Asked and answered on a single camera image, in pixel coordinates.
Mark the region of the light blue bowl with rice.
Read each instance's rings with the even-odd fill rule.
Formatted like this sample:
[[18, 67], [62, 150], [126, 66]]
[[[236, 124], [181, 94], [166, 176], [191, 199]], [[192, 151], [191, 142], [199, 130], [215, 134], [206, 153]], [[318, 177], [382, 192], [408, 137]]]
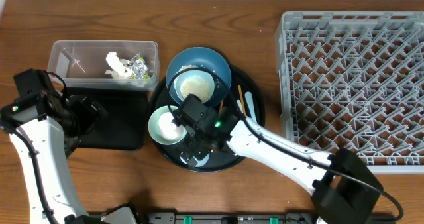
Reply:
[[193, 94], [205, 103], [211, 99], [215, 91], [215, 81], [211, 74], [201, 70], [190, 70], [180, 74], [174, 80], [177, 96], [183, 101]]

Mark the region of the white paper cup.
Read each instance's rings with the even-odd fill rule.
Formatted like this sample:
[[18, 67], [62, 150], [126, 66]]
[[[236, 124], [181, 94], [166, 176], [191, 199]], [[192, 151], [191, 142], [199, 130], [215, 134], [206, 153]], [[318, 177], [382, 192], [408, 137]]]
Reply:
[[174, 117], [170, 112], [165, 112], [159, 117], [158, 126], [162, 138], [168, 141], [177, 141], [183, 138], [186, 130], [182, 125], [177, 126], [174, 122]]

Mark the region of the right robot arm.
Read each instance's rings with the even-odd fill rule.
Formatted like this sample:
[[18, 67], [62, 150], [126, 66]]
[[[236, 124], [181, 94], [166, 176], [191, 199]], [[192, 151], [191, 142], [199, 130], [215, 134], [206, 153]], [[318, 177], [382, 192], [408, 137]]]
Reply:
[[300, 185], [311, 196], [318, 223], [377, 223], [372, 212], [383, 187], [357, 155], [341, 148], [336, 153], [308, 149], [266, 130], [238, 105], [221, 112], [189, 95], [172, 112], [197, 141], [200, 157], [210, 150], [231, 152], [260, 162]]

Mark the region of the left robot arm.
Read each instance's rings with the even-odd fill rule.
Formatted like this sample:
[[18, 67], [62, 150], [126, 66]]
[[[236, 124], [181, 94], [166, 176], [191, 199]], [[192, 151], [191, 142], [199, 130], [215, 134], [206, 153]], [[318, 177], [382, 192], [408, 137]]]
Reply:
[[67, 158], [107, 114], [87, 97], [69, 101], [66, 90], [54, 88], [51, 76], [35, 69], [15, 75], [19, 97], [1, 109], [1, 128], [21, 161], [30, 222], [100, 223], [81, 204]]

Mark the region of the light blue cup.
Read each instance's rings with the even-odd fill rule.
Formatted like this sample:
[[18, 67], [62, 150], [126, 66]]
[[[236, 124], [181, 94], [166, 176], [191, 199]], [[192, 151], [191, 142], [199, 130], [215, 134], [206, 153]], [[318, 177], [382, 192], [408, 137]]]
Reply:
[[200, 159], [194, 155], [181, 152], [180, 160], [190, 168], [199, 168], [206, 165], [206, 163], [209, 161], [209, 154], [206, 155], [203, 159]]

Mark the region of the mint green bowl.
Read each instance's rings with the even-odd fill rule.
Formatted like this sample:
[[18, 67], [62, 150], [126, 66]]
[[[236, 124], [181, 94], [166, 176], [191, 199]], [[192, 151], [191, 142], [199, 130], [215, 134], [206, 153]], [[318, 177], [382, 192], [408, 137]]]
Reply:
[[178, 142], [182, 141], [183, 138], [187, 135], [187, 131], [186, 131], [186, 134], [183, 138], [181, 138], [180, 140], [174, 141], [174, 142], [168, 141], [168, 140], [162, 138], [162, 136], [160, 134], [160, 129], [159, 129], [159, 126], [158, 126], [158, 120], [159, 120], [159, 117], [162, 114], [164, 114], [165, 112], [170, 112], [170, 109], [168, 108], [168, 106], [160, 107], [153, 112], [153, 114], [150, 116], [149, 121], [148, 121], [148, 132], [149, 132], [150, 136], [152, 137], [152, 139], [159, 144], [162, 144], [162, 145], [177, 144]]

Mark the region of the yellow foil snack wrapper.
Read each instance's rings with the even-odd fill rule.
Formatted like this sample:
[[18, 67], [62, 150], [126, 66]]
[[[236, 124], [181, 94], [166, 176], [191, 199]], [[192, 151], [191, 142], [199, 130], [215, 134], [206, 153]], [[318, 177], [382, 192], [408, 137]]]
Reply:
[[136, 86], [143, 87], [145, 83], [149, 82], [151, 77], [148, 73], [148, 67], [140, 53], [130, 60], [128, 68], [132, 70], [132, 74], [129, 76], [129, 79], [134, 80], [134, 84]]

